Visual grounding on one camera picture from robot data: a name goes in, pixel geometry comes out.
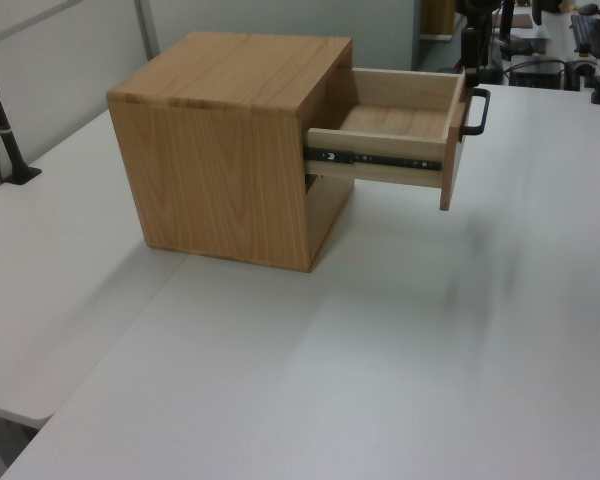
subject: gray wall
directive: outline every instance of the gray wall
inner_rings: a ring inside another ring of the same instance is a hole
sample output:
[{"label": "gray wall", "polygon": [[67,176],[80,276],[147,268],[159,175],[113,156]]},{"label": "gray wall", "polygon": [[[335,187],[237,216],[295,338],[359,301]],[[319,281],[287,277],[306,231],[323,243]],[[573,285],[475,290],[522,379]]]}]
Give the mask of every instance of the gray wall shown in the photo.
[{"label": "gray wall", "polygon": [[0,38],[0,97],[30,163],[103,112],[106,91],[147,51],[193,30],[349,36],[356,66],[412,69],[419,8],[420,0],[83,0]]},{"label": "gray wall", "polygon": [[133,0],[84,0],[1,40],[0,98],[25,160],[102,113],[144,63]]},{"label": "gray wall", "polygon": [[358,67],[409,70],[420,0],[143,0],[164,51],[193,30],[353,37]]}]

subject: black handle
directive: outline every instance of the black handle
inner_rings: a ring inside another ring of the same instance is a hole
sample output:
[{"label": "black handle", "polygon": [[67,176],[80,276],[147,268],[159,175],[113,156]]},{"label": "black handle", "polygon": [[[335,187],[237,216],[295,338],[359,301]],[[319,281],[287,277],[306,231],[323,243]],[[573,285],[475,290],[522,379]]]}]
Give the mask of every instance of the black handle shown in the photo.
[{"label": "black handle", "polygon": [[461,130],[462,135],[482,135],[482,133],[484,133],[484,126],[487,123],[487,112],[489,111],[489,100],[491,99],[491,92],[489,90],[485,90],[484,88],[474,88],[473,96],[484,98],[484,110],[482,111],[482,121],[477,127],[467,127],[466,125],[464,125]]}]

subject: open drawer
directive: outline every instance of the open drawer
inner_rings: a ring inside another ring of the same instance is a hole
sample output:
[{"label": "open drawer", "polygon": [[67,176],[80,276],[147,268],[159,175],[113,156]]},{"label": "open drawer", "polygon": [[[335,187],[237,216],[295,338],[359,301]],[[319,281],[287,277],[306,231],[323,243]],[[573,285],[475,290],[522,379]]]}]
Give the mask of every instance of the open drawer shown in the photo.
[{"label": "open drawer", "polygon": [[[484,130],[488,94],[463,75],[337,68],[305,132],[305,172],[440,188],[448,210],[462,137]],[[482,124],[465,127],[472,95],[486,99]]]}]

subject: white table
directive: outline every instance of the white table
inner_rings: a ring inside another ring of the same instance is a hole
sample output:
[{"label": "white table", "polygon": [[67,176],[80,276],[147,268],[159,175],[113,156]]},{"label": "white table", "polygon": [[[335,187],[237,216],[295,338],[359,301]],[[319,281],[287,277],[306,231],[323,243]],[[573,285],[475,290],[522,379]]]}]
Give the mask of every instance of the white table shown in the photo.
[{"label": "white table", "polygon": [[0,416],[40,428],[185,256],[145,246],[104,113],[0,187]]},{"label": "white table", "polygon": [[187,258],[4,479],[600,479],[600,107],[489,88],[450,212],[359,182],[311,274]]}]

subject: wooden cabinet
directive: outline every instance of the wooden cabinet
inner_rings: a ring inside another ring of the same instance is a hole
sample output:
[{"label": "wooden cabinet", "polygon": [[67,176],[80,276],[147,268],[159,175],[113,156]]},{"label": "wooden cabinet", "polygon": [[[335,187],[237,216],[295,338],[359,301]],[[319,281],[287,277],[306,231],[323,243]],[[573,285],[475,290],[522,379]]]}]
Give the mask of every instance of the wooden cabinet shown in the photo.
[{"label": "wooden cabinet", "polygon": [[[448,208],[463,77],[351,59],[348,38],[194,33],[110,90],[147,244],[309,271],[355,178],[440,188]],[[305,162],[306,147],[440,170]]]},{"label": "wooden cabinet", "polygon": [[420,8],[421,35],[453,35],[455,30],[454,0],[425,0]]}]

